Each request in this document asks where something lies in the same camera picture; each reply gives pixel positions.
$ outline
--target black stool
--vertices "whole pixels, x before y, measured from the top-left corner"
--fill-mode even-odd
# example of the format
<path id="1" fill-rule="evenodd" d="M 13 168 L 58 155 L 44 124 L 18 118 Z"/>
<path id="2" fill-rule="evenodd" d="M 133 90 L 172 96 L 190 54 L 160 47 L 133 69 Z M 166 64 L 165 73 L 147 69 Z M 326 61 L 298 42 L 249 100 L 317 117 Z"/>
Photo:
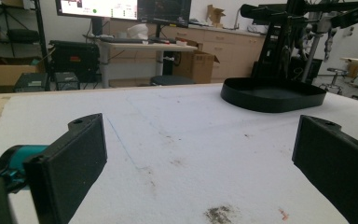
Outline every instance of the black stool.
<path id="1" fill-rule="evenodd" d="M 342 95 L 342 87 L 336 85 L 336 81 L 338 75 L 345 77 L 348 74 L 348 71 L 339 68 L 327 68 L 327 71 L 336 73 L 333 77 L 333 81 L 331 81 L 331 83 L 329 84 L 323 83 L 322 85 L 319 86 L 319 88 L 324 87 L 326 91 L 329 91 L 330 89 L 338 89 L 337 94 Z"/>
<path id="2" fill-rule="evenodd" d="M 173 85 L 189 85 L 196 84 L 193 79 L 179 76 L 156 76 L 150 78 L 152 86 L 173 86 Z"/>

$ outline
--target white wall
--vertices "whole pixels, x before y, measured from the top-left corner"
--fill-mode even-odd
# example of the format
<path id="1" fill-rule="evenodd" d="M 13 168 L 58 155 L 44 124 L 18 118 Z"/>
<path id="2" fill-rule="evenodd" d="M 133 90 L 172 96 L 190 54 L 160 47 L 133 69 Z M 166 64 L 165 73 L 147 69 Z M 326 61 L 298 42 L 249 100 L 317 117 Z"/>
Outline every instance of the white wall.
<path id="1" fill-rule="evenodd" d="M 242 4 L 257 6 L 259 4 L 280 4 L 286 2 L 287 1 L 285 0 L 193 0 L 190 18 L 195 18 L 199 21 L 205 20 L 207 6 L 212 4 L 214 7 L 219 7 L 225 10 L 224 13 L 226 16 L 222 18 L 221 22 L 225 25 L 225 27 L 230 28 L 234 26 L 237 11 Z M 90 19 L 57 16 L 54 0 L 41 0 L 40 5 L 42 8 L 47 43 L 50 40 L 66 40 L 75 42 L 85 41 L 82 35 L 86 34 L 89 30 Z M 240 15 L 240 29 L 245 30 L 247 25 L 251 22 L 252 20 L 242 18 Z M 26 23 L 35 25 L 35 18 L 30 17 Z M 316 53 L 316 58 L 322 59 L 324 57 L 325 39 L 326 36 L 321 39 Z M 0 53 L 2 52 L 8 56 L 11 54 L 7 50 L 5 51 L 4 49 L 0 49 Z M 338 30 L 334 39 L 333 51 L 331 52 L 330 60 L 323 63 L 320 74 L 327 74 L 325 73 L 325 69 L 327 67 L 345 67 L 346 64 L 339 59 L 340 57 L 358 57 L 358 25 L 355 25 L 353 35 L 349 37 L 343 37 L 342 30 Z"/>

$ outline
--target monitor screen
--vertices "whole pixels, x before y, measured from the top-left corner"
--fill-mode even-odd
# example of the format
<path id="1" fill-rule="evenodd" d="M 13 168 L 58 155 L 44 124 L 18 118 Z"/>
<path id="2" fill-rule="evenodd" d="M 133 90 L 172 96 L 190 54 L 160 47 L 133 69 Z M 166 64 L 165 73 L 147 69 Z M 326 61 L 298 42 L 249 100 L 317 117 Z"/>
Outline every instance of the monitor screen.
<path id="1" fill-rule="evenodd" d="M 267 7 L 269 10 L 284 12 L 286 11 L 286 4 L 262 4 L 258 7 Z M 269 21 L 253 20 L 253 25 L 269 25 Z"/>
<path id="2" fill-rule="evenodd" d="M 142 22 L 188 27 L 191 0 L 139 0 L 138 19 Z"/>
<path id="3" fill-rule="evenodd" d="M 138 19 L 138 0 L 56 0 L 60 16 Z"/>

